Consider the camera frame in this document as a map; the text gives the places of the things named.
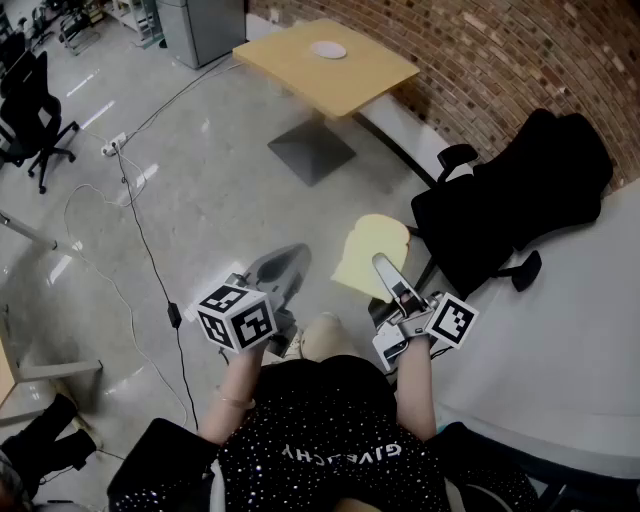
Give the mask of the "person's right forearm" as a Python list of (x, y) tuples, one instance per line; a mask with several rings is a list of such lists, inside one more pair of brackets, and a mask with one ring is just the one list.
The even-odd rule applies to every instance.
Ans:
[(397, 372), (397, 422), (422, 441), (436, 435), (432, 392), (431, 343), (413, 338), (400, 355)]

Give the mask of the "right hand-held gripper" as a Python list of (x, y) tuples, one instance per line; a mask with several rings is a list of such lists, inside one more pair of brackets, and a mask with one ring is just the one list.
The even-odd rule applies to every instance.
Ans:
[[(419, 294), (383, 253), (372, 257), (373, 266), (392, 299), (401, 304)], [(402, 304), (376, 328), (373, 347), (386, 371), (397, 366), (399, 356), (415, 338), (442, 342), (459, 349), (478, 317), (478, 311), (450, 293), (434, 293), (420, 304)]]

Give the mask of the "black padded office chair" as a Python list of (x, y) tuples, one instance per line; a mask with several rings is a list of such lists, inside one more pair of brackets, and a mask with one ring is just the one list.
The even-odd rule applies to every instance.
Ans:
[(459, 297), (499, 277), (523, 291), (539, 273), (539, 255), (518, 267), (507, 261), (541, 237), (595, 222), (613, 176), (611, 159), (583, 115), (544, 109), (530, 114), (491, 161), (451, 175), (475, 156), (468, 144), (439, 153), (436, 185), (411, 201), (417, 228)]

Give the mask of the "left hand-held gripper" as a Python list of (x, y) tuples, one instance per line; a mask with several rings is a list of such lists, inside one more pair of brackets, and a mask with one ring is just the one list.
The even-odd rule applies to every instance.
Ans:
[(235, 354), (265, 342), (268, 351), (282, 357), (298, 332), (288, 303), (309, 266), (309, 246), (292, 244), (260, 257), (248, 276), (232, 273), (216, 283), (194, 304), (205, 337)]

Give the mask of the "desk with grey metal frame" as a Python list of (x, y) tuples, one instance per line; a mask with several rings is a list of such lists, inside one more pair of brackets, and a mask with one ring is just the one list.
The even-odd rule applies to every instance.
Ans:
[(0, 429), (34, 419), (53, 400), (45, 384), (102, 370), (99, 360), (21, 366), (9, 343), (8, 307), (0, 306)]

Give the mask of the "grey table pedestal base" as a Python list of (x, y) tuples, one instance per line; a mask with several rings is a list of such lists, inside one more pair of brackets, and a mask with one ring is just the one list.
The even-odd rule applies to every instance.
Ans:
[(356, 156), (355, 151), (326, 126), (323, 118), (301, 123), (270, 141), (268, 147), (309, 187)]

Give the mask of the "grey metal cabinet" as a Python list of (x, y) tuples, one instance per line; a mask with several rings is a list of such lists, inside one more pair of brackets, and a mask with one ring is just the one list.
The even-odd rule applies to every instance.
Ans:
[(155, 1), (169, 53), (191, 69), (247, 41), (247, 0)]

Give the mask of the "person's black speckled shirt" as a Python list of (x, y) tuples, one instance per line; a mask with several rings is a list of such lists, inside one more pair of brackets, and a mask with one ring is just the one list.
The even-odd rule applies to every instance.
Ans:
[(368, 361), (266, 366), (255, 405), (220, 444), (151, 422), (111, 481), (109, 512), (535, 512), (524, 471), (461, 423), (422, 441)]

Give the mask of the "black swivel office chair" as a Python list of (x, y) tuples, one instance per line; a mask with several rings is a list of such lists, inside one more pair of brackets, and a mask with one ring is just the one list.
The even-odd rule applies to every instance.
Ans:
[(76, 160), (72, 151), (57, 143), (68, 132), (80, 130), (75, 121), (62, 125), (61, 101), (49, 91), (48, 54), (23, 53), (0, 80), (0, 100), (0, 138), (8, 144), (0, 146), (0, 160), (17, 167), (31, 160), (27, 174), (39, 177), (39, 192), (44, 194), (49, 158), (63, 155), (69, 162)]

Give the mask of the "person's left forearm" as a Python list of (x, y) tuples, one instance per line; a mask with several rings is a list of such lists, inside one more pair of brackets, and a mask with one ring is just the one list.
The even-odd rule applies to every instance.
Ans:
[(205, 440), (222, 446), (243, 424), (253, 401), (266, 345), (255, 345), (230, 359), (210, 411), (199, 423), (198, 433)]

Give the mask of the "white shelving unit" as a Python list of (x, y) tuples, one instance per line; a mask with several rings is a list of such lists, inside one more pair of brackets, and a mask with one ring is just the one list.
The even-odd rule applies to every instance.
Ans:
[(105, 9), (137, 34), (141, 46), (149, 47), (162, 39), (156, 0), (106, 0)]

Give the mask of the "white round plate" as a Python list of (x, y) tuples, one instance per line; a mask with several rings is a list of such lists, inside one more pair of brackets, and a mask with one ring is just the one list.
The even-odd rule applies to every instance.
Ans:
[(313, 42), (310, 46), (310, 50), (314, 55), (330, 60), (339, 60), (347, 55), (345, 47), (333, 41)]

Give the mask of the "pale yellow bread slice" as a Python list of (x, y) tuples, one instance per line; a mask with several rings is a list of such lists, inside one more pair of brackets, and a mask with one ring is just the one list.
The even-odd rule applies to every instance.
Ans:
[(385, 303), (391, 294), (376, 272), (373, 257), (384, 254), (400, 271), (409, 251), (410, 233), (401, 222), (381, 214), (362, 216), (347, 236), (331, 280)]

